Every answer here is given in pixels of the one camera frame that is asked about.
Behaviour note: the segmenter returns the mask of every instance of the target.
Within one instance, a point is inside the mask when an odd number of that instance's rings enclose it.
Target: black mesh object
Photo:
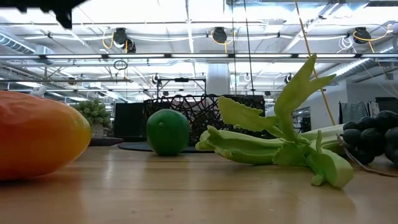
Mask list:
[[[146,100],[144,102],[144,117],[147,121],[152,114],[161,109],[171,109],[184,114],[191,128],[190,146],[195,145],[199,141],[200,135],[207,130],[208,125],[212,125],[217,129],[235,131],[259,138],[274,138],[267,131],[252,132],[245,129],[234,129],[232,125],[224,124],[218,110],[217,97],[216,95],[175,95]],[[264,98],[262,96],[255,96],[253,98],[253,96],[225,95],[225,97],[246,106],[264,110]]]

